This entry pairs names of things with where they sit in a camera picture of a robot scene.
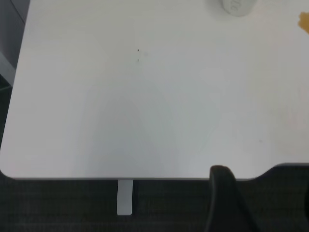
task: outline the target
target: orange object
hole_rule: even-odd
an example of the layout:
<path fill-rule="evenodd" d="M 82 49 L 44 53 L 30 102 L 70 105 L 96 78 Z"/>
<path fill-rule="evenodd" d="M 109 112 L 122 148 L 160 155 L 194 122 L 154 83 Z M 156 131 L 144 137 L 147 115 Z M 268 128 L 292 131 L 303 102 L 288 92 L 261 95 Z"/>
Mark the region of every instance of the orange object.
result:
<path fill-rule="evenodd" d="M 298 25 L 309 34 L 309 13 L 302 12 L 299 18 Z"/>

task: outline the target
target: desk surface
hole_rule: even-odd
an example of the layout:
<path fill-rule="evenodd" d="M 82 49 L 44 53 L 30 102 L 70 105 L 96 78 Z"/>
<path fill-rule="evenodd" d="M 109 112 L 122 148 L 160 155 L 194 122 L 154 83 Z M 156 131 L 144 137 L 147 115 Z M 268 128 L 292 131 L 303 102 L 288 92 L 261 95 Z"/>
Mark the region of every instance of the desk surface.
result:
<path fill-rule="evenodd" d="M 1 152 L 15 178 L 253 178 L 309 162 L 308 0 L 32 0 Z"/>

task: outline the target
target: white cup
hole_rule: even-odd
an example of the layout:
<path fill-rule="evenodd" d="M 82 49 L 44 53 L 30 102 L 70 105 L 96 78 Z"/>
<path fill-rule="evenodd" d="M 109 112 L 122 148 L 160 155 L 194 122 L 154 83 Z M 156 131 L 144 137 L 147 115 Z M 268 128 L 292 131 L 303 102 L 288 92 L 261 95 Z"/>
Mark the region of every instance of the white cup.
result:
<path fill-rule="evenodd" d="M 244 16 L 251 12 L 257 0 L 223 0 L 224 9 L 233 16 Z"/>

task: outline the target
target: dark carpet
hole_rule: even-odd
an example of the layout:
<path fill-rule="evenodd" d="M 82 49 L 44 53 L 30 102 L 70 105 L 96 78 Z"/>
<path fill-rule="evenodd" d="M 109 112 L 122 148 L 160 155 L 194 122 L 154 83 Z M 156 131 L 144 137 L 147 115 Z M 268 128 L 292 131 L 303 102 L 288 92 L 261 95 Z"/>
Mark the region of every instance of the dark carpet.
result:
<path fill-rule="evenodd" d="M 0 80 L 0 89 L 5 86 Z M 0 142 L 11 91 L 0 91 Z M 262 231 L 307 232 L 308 180 L 307 167 L 276 167 L 238 185 Z M 202 232 L 208 181 L 134 181 L 128 217 L 117 216 L 116 202 L 113 180 L 12 180 L 0 174 L 0 231 Z"/>

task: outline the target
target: white desk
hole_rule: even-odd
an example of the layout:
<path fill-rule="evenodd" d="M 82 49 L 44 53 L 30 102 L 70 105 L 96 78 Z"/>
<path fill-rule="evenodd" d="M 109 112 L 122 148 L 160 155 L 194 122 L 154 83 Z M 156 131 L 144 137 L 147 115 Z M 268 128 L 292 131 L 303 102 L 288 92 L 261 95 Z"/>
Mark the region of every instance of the white desk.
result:
<path fill-rule="evenodd" d="M 308 0 L 32 0 L 6 122 L 13 178 L 254 178 L 309 162 Z"/>

